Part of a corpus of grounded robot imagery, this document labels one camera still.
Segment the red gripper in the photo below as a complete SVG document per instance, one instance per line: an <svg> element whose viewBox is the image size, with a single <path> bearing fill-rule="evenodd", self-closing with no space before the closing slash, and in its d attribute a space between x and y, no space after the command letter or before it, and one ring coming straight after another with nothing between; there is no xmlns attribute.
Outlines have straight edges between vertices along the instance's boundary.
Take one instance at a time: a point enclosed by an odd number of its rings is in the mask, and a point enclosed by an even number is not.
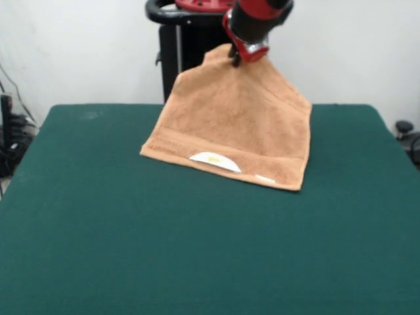
<svg viewBox="0 0 420 315"><path fill-rule="evenodd" d="M266 36L263 40L255 43L248 43L243 41L232 31L231 21L232 11L228 11L223 16L222 25L227 33L227 36L232 42L228 57L232 58L233 67L237 68L241 61L246 63L256 62L264 57L269 51L268 36Z"/></svg>

